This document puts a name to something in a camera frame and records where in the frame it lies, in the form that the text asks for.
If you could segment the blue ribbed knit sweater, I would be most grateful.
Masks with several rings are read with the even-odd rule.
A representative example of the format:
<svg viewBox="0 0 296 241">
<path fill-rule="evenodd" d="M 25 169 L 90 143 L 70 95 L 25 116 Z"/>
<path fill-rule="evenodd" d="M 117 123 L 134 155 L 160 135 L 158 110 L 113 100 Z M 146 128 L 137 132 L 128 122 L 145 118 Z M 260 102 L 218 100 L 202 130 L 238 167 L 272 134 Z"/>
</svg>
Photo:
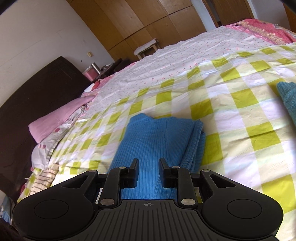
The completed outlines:
<svg viewBox="0 0 296 241">
<path fill-rule="evenodd" d="M 206 135 L 200 120 L 153 118 L 144 113 L 133 116 L 115 153 L 110 168 L 128 167 L 139 160 L 135 188 L 125 188 L 123 199 L 175 199 L 177 191 L 163 188 L 159 177 L 159 159 L 168 165 L 197 172 L 204 154 Z"/>
</svg>

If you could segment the beige striped knit garment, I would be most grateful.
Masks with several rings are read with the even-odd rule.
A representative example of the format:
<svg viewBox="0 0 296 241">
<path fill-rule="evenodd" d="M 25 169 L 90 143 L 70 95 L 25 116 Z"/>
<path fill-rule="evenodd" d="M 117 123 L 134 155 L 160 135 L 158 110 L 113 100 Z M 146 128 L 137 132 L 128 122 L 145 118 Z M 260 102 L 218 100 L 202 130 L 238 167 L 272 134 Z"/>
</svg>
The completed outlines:
<svg viewBox="0 0 296 241">
<path fill-rule="evenodd" d="M 51 187 L 58 170 L 59 164 L 52 164 L 46 169 L 34 168 L 33 176 L 30 178 L 29 195 L 36 194 Z"/>
</svg>

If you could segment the green checkered bed sheet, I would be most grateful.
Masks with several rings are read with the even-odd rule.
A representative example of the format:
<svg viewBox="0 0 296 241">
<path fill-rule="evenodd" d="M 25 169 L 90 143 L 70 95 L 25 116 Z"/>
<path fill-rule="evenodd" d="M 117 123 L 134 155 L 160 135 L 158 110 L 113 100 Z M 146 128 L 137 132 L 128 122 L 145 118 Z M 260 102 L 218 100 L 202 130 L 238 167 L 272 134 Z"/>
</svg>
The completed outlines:
<svg viewBox="0 0 296 241">
<path fill-rule="evenodd" d="M 295 240 L 295 125 L 276 88 L 295 82 L 295 44 L 206 60 L 159 84 L 132 90 L 113 77 L 93 91 L 84 115 L 53 152 L 58 184 L 84 171 L 108 170 L 130 118 L 201 120 L 201 162 L 274 198 L 282 207 L 279 240 Z"/>
</svg>

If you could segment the pink pillow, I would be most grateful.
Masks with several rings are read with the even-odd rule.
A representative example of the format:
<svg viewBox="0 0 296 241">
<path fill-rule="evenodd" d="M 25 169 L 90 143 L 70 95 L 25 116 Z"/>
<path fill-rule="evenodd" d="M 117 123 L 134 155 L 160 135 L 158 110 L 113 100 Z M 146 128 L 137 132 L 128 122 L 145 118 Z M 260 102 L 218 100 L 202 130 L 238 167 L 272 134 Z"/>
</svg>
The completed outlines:
<svg viewBox="0 0 296 241">
<path fill-rule="evenodd" d="M 40 143 L 57 127 L 63 124 L 80 107 L 92 101 L 95 96 L 85 96 L 74 99 L 55 111 L 33 121 L 28 125 L 31 136 Z"/>
</svg>

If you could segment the white floral quilt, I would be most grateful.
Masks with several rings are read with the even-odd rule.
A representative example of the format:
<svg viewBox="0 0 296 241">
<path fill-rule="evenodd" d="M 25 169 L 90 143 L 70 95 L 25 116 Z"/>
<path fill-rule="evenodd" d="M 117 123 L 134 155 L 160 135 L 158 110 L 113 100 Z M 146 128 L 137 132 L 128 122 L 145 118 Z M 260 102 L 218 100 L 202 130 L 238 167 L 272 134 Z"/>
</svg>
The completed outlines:
<svg viewBox="0 0 296 241">
<path fill-rule="evenodd" d="M 105 110 L 115 101 L 180 75 L 203 61 L 271 44 L 271 41 L 257 34 L 232 27 L 216 28 L 157 50 L 102 81 L 102 87 L 97 90 L 97 96 L 88 104 L 88 108 L 93 113 Z"/>
</svg>

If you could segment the pink storage basket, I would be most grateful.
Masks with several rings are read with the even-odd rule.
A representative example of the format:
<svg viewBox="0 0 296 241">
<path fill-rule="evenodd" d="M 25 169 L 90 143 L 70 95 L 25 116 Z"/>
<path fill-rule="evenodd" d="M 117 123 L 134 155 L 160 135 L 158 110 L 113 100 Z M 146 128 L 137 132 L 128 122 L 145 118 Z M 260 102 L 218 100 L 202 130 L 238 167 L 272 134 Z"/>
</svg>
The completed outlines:
<svg viewBox="0 0 296 241">
<path fill-rule="evenodd" d="M 99 75 L 95 68 L 89 66 L 84 72 L 83 75 L 91 82 L 93 82 Z"/>
</svg>

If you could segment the dark bedside table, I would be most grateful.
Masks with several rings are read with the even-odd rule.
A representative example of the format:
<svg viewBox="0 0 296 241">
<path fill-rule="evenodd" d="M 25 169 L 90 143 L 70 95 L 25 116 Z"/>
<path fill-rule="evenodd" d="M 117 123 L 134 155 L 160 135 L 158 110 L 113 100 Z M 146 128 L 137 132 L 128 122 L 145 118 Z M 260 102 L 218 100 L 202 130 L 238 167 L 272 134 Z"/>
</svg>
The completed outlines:
<svg viewBox="0 0 296 241">
<path fill-rule="evenodd" d="M 115 61 L 114 63 L 111 63 L 108 66 L 105 66 L 102 69 L 102 71 L 100 72 L 100 74 L 97 77 L 95 77 L 95 79 L 93 81 L 97 81 L 99 79 L 104 79 L 106 77 L 109 77 L 109 76 L 113 75 L 114 73 L 117 73 L 117 72 L 121 71 L 122 69 L 126 68 L 131 63 L 132 63 L 132 61 L 129 58 L 125 58 L 125 59 L 120 58 L 117 61 Z"/>
</svg>

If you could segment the dark wooden headboard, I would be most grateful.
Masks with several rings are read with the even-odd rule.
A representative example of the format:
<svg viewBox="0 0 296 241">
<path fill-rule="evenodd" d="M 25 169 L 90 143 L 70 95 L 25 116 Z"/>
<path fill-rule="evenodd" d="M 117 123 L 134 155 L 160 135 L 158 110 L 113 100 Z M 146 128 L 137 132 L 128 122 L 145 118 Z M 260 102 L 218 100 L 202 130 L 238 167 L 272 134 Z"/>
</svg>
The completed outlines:
<svg viewBox="0 0 296 241">
<path fill-rule="evenodd" d="M 1 106 L 1 191 L 13 202 L 31 175 L 36 142 L 28 125 L 78 98 L 91 82 L 60 56 L 29 78 Z"/>
</svg>

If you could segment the steel thermos cup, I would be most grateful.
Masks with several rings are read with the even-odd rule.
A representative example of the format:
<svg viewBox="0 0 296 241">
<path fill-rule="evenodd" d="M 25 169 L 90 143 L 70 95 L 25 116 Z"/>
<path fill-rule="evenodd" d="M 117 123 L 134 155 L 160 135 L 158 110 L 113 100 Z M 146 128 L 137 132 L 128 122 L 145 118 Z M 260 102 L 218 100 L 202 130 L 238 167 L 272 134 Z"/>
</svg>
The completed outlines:
<svg viewBox="0 0 296 241">
<path fill-rule="evenodd" d="M 100 68 L 97 66 L 96 63 L 91 63 L 92 68 L 98 73 L 98 75 L 101 73 Z"/>
</svg>

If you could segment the wooden stool with cushion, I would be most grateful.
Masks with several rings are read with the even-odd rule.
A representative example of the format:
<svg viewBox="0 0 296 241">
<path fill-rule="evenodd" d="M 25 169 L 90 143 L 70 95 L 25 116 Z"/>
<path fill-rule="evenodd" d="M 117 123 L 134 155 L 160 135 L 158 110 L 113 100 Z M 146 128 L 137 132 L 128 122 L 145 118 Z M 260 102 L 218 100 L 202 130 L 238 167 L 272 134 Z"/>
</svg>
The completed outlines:
<svg viewBox="0 0 296 241">
<path fill-rule="evenodd" d="M 160 49 L 159 41 L 156 38 L 136 48 L 133 54 L 137 56 L 139 60 L 141 60 L 145 57 L 145 52 L 150 49 L 154 49 L 155 52 Z"/>
</svg>

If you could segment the teal knit garment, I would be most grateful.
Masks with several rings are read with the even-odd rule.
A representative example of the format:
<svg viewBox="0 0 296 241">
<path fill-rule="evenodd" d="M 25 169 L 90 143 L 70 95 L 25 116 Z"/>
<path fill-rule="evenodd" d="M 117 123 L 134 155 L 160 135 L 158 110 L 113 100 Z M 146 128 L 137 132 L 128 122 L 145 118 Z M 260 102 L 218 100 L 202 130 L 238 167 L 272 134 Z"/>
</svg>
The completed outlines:
<svg viewBox="0 0 296 241">
<path fill-rule="evenodd" d="M 283 103 L 296 126 L 296 84 L 293 82 L 279 82 L 276 85 Z"/>
</svg>

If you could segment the wooden wardrobe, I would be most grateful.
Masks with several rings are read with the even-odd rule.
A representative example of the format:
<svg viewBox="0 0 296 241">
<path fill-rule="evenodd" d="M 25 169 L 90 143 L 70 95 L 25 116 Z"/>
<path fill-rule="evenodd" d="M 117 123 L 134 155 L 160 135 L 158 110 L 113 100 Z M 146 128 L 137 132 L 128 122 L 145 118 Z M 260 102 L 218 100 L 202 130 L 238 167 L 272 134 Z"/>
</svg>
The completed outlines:
<svg viewBox="0 0 296 241">
<path fill-rule="evenodd" d="M 116 61 L 157 39 L 163 48 L 253 18 L 248 1 L 69 1 Z"/>
</svg>

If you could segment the pink striped blanket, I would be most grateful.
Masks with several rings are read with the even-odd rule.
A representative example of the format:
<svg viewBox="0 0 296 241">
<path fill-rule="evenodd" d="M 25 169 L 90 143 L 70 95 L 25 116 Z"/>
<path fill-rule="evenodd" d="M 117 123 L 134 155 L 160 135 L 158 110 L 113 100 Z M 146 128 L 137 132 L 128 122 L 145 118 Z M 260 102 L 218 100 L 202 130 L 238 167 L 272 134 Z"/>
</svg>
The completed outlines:
<svg viewBox="0 0 296 241">
<path fill-rule="evenodd" d="M 295 42 L 295 33 L 291 30 L 258 19 L 245 19 L 225 27 L 254 35 L 257 38 L 277 45 Z"/>
</svg>

